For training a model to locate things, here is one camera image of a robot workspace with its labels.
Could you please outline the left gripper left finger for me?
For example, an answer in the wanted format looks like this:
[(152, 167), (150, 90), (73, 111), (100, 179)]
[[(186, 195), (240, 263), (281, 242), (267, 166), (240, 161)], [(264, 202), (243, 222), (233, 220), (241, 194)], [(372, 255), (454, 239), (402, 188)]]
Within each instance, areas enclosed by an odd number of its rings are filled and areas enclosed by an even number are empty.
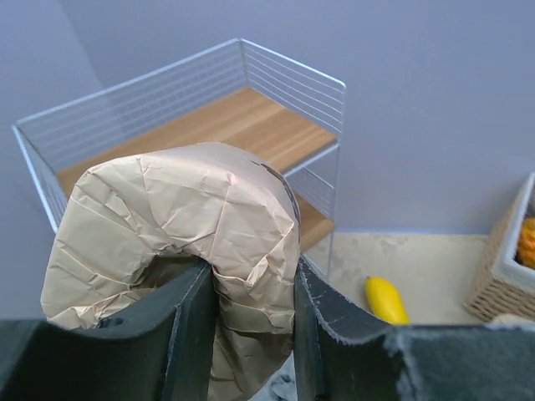
[(205, 400), (216, 326), (197, 262), (91, 329), (1, 322), (3, 400)]

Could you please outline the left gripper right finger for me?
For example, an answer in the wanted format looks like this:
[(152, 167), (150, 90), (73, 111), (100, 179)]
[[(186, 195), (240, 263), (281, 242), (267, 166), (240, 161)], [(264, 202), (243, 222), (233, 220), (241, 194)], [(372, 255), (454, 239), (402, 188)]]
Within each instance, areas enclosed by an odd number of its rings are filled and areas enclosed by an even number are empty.
[(301, 257), (293, 357), (300, 400), (532, 400), (534, 326), (394, 326)]

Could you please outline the brown paper towel roll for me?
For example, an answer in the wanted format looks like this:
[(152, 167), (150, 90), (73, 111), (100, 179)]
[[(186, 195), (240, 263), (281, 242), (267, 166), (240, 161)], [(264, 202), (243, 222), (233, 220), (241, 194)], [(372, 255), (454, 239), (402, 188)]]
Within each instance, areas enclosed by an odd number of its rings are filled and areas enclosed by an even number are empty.
[(74, 185), (41, 306), (61, 327), (91, 328), (165, 281), (149, 271), (156, 257), (198, 256), (220, 308), (208, 397), (247, 400), (292, 351), (300, 223), (280, 173), (230, 145), (109, 160)]

